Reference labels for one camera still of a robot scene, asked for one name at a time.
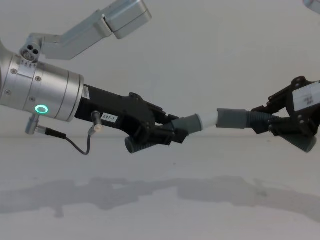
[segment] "white label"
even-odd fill
[[[87,86],[83,86],[82,97],[90,100],[89,88]]]
[[[300,111],[320,103],[320,82],[315,82],[293,92],[294,110]]]
[[[111,123],[116,123],[118,117],[112,114],[104,113],[101,117],[101,120],[108,121]]]

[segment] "white background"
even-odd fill
[[[145,2],[153,19],[127,38],[42,60],[177,116],[250,110],[298,76],[319,80],[320,15],[301,0]],[[30,33],[63,34],[111,3],[2,0],[0,38],[16,52]],[[125,135],[105,128],[84,157],[26,137],[28,118],[0,107],[1,239],[319,239],[319,146],[305,154],[269,135],[212,128],[129,155]],[[72,138],[90,127],[41,124]]]

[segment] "cable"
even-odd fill
[[[91,148],[91,135],[88,135],[87,138],[87,147],[86,147],[86,152],[82,151],[72,140],[70,140],[68,137],[65,138],[72,146],[74,146],[75,149],[77,149],[81,154],[87,156],[90,153],[90,148]]]

